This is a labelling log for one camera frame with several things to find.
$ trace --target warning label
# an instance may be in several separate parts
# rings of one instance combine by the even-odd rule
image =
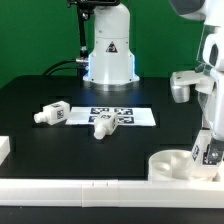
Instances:
[[[106,52],[108,52],[108,53],[118,53],[117,48],[116,48],[113,41],[110,43],[110,46],[107,48]]]

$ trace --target white container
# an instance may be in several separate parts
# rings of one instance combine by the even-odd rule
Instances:
[[[47,122],[50,125],[66,120],[70,114],[70,105],[64,101],[43,107],[43,112],[34,115],[36,123]]]
[[[112,135],[114,130],[118,125],[117,113],[113,112],[102,112],[94,120],[95,133],[94,137],[96,139],[102,139],[105,135]]]
[[[0,136],[0,165],[10,152],[10,144],[8,136]]]

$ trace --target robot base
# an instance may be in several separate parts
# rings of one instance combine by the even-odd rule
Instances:
[[[135,89],[139,87],[139,80],[133,81],[130,83],[126,83],[123,85],[108,85],[108,84],[98,84],[92,81],[83,80],[84,87],[92,88],[96,90],[102,90],[102,91],[124,91],[129,89]]]

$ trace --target bottle cap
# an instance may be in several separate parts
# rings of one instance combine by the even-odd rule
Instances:
[[[47,116],[43,112],[40,112],[34,115],[34,120],[36,123],[41,123],[41,122],[47,122],[48,119],[47,119]]]
[[[94,133],[94,137],[96,139],[103,139],[103,137],[106,135],[106,129],[102,126],[102,125],[98,125],[95,128],[95,133]]]

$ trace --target white robot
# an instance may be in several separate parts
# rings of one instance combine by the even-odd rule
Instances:
[[[169,0],[176,13],[186,19],[205,20],[198,60],[205,64],[201,73],[175,72],[171,90],[175,102],[189,100],[189,85],[196,84],[203,111],[202,130],[187,163],[189,178],[214,180],[224,154],[224,1]]]
[[[129,50],[130,13],[119,0],[69,0],[77,6],[81,42],[81,60],[88,64],[84,86],[119,91],[138,85],[135,57]],[[94,50],[88,55],[84,21],[95,15]]]

